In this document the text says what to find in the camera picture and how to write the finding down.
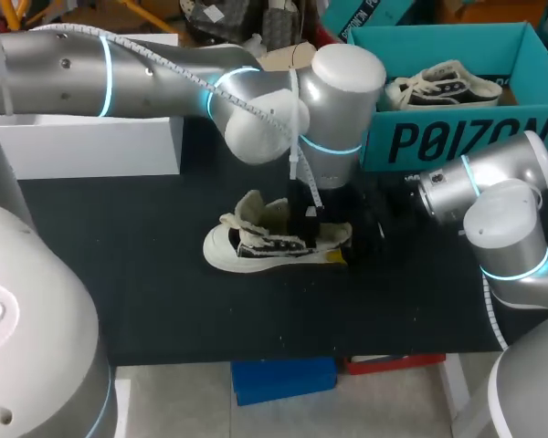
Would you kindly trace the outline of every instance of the shoe sole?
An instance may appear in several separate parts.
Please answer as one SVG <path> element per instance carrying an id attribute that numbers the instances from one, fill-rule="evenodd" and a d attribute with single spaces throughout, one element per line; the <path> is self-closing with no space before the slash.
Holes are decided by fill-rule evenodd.
<path id="1" fill-rule="evenodd" d="M 236 250 L 229 243 L 229 227 L 220 224 L 211 230 L 203 242 L 203 255 L 207 263 L 217 269 L 239 274 L 251 274 L 273 267 L 303 264 L 330 264 L 327 252 L 302 255 L 300 257 L 238 257 Z"/>

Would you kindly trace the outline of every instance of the sneaker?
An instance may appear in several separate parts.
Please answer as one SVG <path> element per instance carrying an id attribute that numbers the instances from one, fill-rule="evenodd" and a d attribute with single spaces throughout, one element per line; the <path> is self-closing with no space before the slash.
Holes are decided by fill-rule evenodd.
<path id="1" fill-rule="evenodd" d="M 502 88 L 471 75 L 459 61 L 422 70 L 412 78 L 397 78 L 385 88 L 392 110 L 437 110 L 494 107 Z"/>
<path id="2" fill-rule="evenodd" d="M 307 247 L 286 232 L 289 218 L 286 199 L 265 205 L 260 193 L 252 190 L 206 236 L 205 259 L 217 269 L 244 274 L 283 265 L 345 264 L 341 248 L 351 242 L 349 224 L 321 224 L 316 246 Z"/>

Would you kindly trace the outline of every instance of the yellow object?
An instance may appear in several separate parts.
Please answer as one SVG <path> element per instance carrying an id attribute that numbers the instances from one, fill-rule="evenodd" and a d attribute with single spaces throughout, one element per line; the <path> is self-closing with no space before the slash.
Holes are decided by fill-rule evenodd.
<path id="1" fill-rule="evenodd" d="M 10 0 L 0 0 L 0 7 L 10 30 L 20 30 L 20 18 Z"/>
<path id="2" fill-rule="evenodd" d="M 325 254 L 325 258 L 329 263 L 339 263 L 341 265 L 347 265 L 347 262 L 343 258 L 341 249 L 334 249 Z"/>
<path id="3" fill-rule="evenodd" d="M 32 25 L 36 21 L 40 20 L 43 16 L 48 14 L 51 9 L 55 9 L 56 7 L 60 7 L 60 6 L 61 6 L 61 0 L 54 0 L 53 3 L 51 3 L 49 6 L 47 6 L 45 9 L 40 11 L 38 14 L 36 14 L 32 18 L 30 18 L 28 21 L 26 21 L 26 25 L 27 26 Z"/>
<path id="4" fill-rule="evenodd" d="M 30 2 L 31 0 L 19 0 L 18 5 L 15 8 L 12 4 L 12 0 L 0 0 L 0 7 L 2 8 L 2 13 L 4 14 L 6 23 L 8 24 L 10 30 L 20 30 L 22 26 L 22 18 L 25 16 L 28 8 L 30 7 Z M 120 5 L 125 5 L 134 14 L 137 14 L 144 20 L 161 28 L 164 32 L 169 34 L 178 34 L 183 41 L 188 39 L 184 32 L 179 32 L 174 27 L 169 26 L 161 18 L 148 12 L 140 5 L 137 5 L 133 0 L 116 0 L 116 2 Z M 53 0 L 49 6 L 26 21 L 26 25 L 32 25 L 56 7 L 61 7 L 61 0 Z"/>
<path id="5" fill-rule="evenodd" d="M 138 14 L 139 16 L 144 18 L 146 21 L 149 21 L 153 25 L 161 28 L 164 32 L 167 32 L 169 34 L 179 34 L 180 37 L 185 37 L 185 35 L 183 35 L 182 32 L 179 32 L 174 27 L 167 25 L 159 17 L 151 14 L 140 5 L 136 5 L 132 0 L 118 0 L 118 2 L 122 5 L 126 5 L 126 7 L 128 7 L 128 9 L 133 11 L 135 14 Z"/>

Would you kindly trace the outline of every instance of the blue plastic crate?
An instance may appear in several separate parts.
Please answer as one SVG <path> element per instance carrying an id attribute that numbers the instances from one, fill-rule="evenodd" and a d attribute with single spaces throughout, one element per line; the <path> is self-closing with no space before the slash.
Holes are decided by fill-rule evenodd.
<path id="1" fill-rule="evenodd" d="M 331 390 L 337 381 L 333 359 L 232 362 L 231 375 L 239 406 Z"/>

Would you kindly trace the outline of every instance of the glowing blue light ring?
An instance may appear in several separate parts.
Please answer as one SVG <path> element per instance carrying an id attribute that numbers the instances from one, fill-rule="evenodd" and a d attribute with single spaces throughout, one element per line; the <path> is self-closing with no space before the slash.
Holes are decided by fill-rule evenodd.
<path id="1" fill-rule="evenodd" d="M 93 426 L 91 426 L 90 431 L 87 435 L 85 435 L 85 438 L 91 438 L 94 436 L 94 433 L 98 430 L 100 427 L 101 419 L 103 418 L 103 414 L 106 412 L 106 409 L 108 408 L 108 402 L 110 401 L 110 395 L 111 395 L 111 368 L 108 366 L 108 393 L 106 394 L 106 400 L 103 403 L 103 406 L 101 407 L 100 415 L 98 415 L 98 419 L 93 423 Z"/>
<path id="2" fill-rule="evenodd" d="M 111 53 L 110 53 L 110 44 L 105 36 L 100 36 L 101 45 L 103 46 L 103 55 L 106 58 L 106 99 L 103 102 L 103 108 L 98 117 L 105 117 L 110 109 L 111 104 L 111 88 L 113 86 L 113 75 L 111 71 Z"/>
<path id="3" fill-rule="evenodd" d="M 304 135 L 301 135 L 300 136 L 302 138 L 302 140 L 307 143 L 309 146 L 311 146 L 313 149 L 316 149 L 317 151 L 320 151 L 320 152 L 324 152 L 324 153 L 329 153 L 331 155 L 351 155 L 352 153 L 356 153 L 358 152 L 360 149 L 362 149 L 362 145 L 360 144 L 359 146 L 353 148 L 353 149 L 348 149 L 346 151 L 336 151 L 334 149 L 327 149 L 325 147 L 322 147 L 320 144 L 317 144 L 317 143 L 313 143 L 312 141 L 310 141 L 309 139 L 307 139 Z"/>
<path id="4" fill-rule="evenodd" d="M 469 180 L 471 181 L 471 185 L 473 186 L 473 190 L 475 191 L 475 194 L 479 198 L 481 192 L 479 190 L 479 187 L 477 186 L 477 183 L 475 182 L 475 177 L 473 176 L 473 171 L 471 170 L 469 166 L 469 159 L 467 158 L 467 155 L 461 155 L 460 159 L 463 161 L 463 166 L 465 166 L 465 171 L 467 171 L 467 176 L 469 177 Z"/>
<path id="5" fill-rule="evenodd" d="M 531 276 L 532 274 L 535 274 L 540 269 L 542 269 L 542 266 L 546 264 L 546 261 L 548 261 L 548 248 L 546 248 L 546 254 L 544 255 L 544 258 L 542 259 L 542 262 L 540 262 L 535 268 L 530 269 L 528 272 L 525 272 L 523 274 L 519 274 L 518 276 L 494 276 L 493 274 L 490 274 L 485 269 L 483 269 L 483 267 L 481 268 L 481 271 L 483 271 L 483 274 L 485 274 L 486 276 L 490 278 L 493 278 L 494 280 L 501 280 L 501 281 L 521 280 L 522 278 Z"/>
<path id="6" fill-rule="evenodd" d="M 216 83 L 213 85 L 216 89 L 219 88 L 221 84 L 223 84 L 226 80 L 234 77 L 238 73 L 244 73 L 246 71 L 259 71 L 258 68 L 254 67 L 240 67 L 236 68 L 235 70 L 228 71 L 227 73 L 224 73 L 219 77 L 219 79 L 216 81 Z M 213 120 L 213 114 L 211 114 L 211 99 L 213 98 L 213 91 L 209 93 L 209 97 L 207 98 L 207 114 L 209 115 L 209 118 Z"/>

